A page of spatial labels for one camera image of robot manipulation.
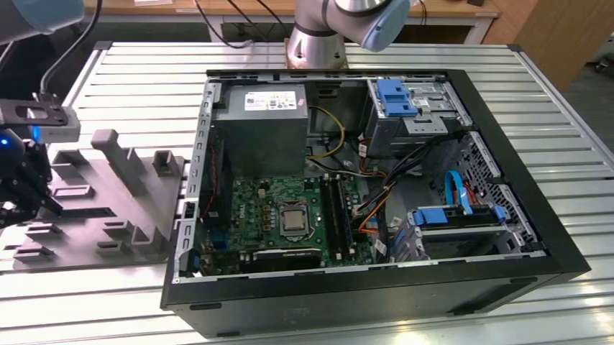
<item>blue led light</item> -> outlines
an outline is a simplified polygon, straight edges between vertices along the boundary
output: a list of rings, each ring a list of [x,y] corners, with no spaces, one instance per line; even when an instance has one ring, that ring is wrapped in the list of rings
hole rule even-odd
[[[39,142],[41,139],[41,128],[39,126],[33,126],[33,139],[35,142]]]

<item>white label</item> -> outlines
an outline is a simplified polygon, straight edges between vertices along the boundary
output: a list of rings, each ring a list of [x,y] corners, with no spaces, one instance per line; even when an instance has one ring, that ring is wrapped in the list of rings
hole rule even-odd
[[[429,101],[424,98],[413,98],[412,103],[414,106],[429,106]]]
[[[382,255],[386,255],[386,244],[382,243],[380,239],[376,241],[376,249],[382,253]]]
[[[366,144],[358,145],[358,155],[362,158],[368,158],[368,146],[366,146]]]
[[[246,111],[294,110],[297,109],[297,92],[249,92],[246,95]]]

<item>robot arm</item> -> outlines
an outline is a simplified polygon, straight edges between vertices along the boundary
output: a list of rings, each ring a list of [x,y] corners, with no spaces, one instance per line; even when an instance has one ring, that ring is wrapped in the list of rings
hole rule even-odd
[[[85,18],[83,0],[0,0],[0,45],[51,35]]]
[[[53,34],[85,17],[82,0],[0,0],[0,45]],[[51,197],[46,143],[79,140],[81,125],[73,109],[53,95],[38,101],[0,99],[0,229],[37,217],[61,204]]]
[[[380,52],[398,36],[409,10],[410,0],[297,0],[289,67],[344,67],[344,36]]]

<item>blue cable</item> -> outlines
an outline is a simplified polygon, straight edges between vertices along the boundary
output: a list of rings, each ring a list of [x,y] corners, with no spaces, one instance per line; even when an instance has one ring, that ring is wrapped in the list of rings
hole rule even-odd
[[[460,205],[468,214],[473,214],[472,205],[469,204],[468,188],[462,184],[461,174],[457,170],[449,170],[445,174],[445,201],[449,205],[454,204],[453,198],[453,182],[460,196]]]

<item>ram slot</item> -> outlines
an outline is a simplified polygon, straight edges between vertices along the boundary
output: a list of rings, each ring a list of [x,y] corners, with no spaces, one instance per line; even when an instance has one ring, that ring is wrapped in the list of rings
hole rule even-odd
[[[322,215],[325,216],[329,256],[340,260],[354,254],[350,217],[346,209],[344,189],[338,180],[321,178]]]

